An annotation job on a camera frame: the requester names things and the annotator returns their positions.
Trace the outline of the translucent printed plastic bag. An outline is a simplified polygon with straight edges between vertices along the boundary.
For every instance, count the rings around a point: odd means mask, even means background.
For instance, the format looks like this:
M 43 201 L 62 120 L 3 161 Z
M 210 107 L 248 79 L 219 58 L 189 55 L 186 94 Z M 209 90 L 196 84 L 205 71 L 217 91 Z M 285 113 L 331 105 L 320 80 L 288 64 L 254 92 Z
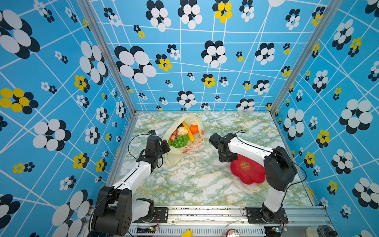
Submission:
M 199 148 L 204 142 L 205 131 L 200 115 L 184 115 L 177 119 L 163 136 L 170 151 L 164 155 L 168 166 L 177 164 L 181 158 Z

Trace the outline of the beige round fruit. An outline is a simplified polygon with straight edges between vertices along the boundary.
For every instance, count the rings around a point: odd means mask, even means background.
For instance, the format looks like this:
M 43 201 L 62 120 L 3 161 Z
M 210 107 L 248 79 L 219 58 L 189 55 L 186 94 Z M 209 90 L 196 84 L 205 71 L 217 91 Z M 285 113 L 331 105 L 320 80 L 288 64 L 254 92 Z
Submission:
M 184 126 L 179 127 L 177 129 L 177 135 L 178 136 L 184 136 L 184 135 L 187 135 L 187 134 L 188 134 L 188 130 Z

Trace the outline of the orange tangerine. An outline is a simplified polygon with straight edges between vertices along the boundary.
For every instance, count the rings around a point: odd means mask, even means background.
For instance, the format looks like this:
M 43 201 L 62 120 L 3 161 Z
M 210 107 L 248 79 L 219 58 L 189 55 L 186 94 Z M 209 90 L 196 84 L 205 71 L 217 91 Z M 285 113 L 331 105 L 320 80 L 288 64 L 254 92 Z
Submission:
M 192 124 L 190 126 L 190 131 L 191 131 L 192 134 L 198 133 L 198 125 Z

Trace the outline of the red flower-shaped plate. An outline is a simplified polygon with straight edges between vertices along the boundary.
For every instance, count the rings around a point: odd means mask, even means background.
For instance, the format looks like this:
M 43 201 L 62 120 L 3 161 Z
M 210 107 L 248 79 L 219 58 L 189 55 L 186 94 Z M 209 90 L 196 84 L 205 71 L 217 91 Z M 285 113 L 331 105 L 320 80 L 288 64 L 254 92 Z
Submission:
M 265 168 L 245 156 L 238 155 L 237 160 L 231 163 L 231 172 L 246 185 L 265 182 Z

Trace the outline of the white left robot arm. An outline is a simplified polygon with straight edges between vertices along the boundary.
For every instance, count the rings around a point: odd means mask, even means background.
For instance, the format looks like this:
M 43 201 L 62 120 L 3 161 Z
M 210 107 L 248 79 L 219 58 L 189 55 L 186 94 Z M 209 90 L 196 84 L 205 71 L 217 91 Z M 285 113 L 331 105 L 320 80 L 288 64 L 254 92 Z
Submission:
M 89 219 L 90 232 L 124 236 L 131 223 L 142 220 L 150 222 L 155 217 L 152 199 L 138 198 L 133 202 L 133 193 L 158 167 L 163 155 L 170 152 L 166 140 L 153 135 L 148 137 L 144 149 L 133 169 L 112 186 L 104 186 L 98 193 L 97 202 Z

